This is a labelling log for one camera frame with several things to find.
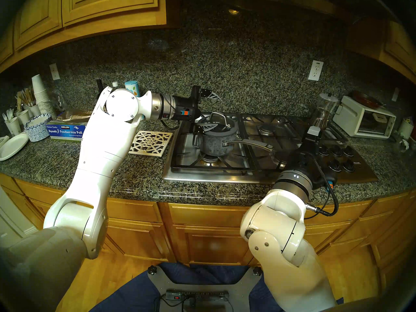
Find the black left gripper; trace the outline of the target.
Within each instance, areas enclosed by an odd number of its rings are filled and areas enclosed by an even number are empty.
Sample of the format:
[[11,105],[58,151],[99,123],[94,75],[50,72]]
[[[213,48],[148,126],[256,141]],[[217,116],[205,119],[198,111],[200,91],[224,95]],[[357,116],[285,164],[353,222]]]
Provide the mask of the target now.
[[[208,89],[202,89],[194,85],[188,98],[179,96],[170,96],[170,119],[179,121],[195,122],[201,116],[199,103],[203,98],[213,101],[223,100],[214,92]],[[224,132],[224,124],[221,123],[196,123],[196,130],[199,133],[220,133]]]

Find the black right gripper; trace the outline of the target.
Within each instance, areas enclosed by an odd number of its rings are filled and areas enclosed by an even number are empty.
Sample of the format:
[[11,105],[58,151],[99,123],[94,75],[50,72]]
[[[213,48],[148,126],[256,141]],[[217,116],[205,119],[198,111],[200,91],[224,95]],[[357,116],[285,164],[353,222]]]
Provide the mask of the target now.
[[299,171],[312,184],[312,189],[333,189],[337,173],[324,166],[318,157],[320,137],[304,137],[301,146],[290,153],[285,169]]

